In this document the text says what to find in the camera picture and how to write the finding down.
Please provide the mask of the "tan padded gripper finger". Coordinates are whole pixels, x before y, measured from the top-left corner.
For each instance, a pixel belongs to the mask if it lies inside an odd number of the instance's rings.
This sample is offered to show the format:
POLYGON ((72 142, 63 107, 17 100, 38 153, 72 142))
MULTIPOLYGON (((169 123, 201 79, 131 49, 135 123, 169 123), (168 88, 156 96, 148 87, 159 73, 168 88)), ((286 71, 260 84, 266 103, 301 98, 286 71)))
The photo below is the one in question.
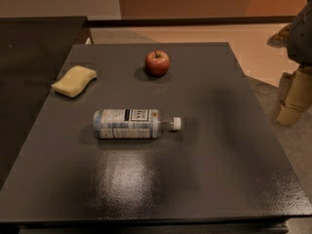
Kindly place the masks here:
POLYGON ((283 126, 293 126, 312 105, 312 74, 300 70, 284 73, 280 92, 275 121, 283 126))

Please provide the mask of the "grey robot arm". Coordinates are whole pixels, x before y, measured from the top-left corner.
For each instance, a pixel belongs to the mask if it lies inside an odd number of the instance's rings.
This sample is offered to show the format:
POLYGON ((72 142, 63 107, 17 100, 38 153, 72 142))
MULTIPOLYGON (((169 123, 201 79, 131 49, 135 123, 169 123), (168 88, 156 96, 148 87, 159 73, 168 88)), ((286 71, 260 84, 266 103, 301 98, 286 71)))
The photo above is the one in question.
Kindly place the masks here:
POLYGON ((292 21, 287 52, 299 67, 280 79, 274 119, 280 125, 292 126, 312 105, 312 1, 292 21))

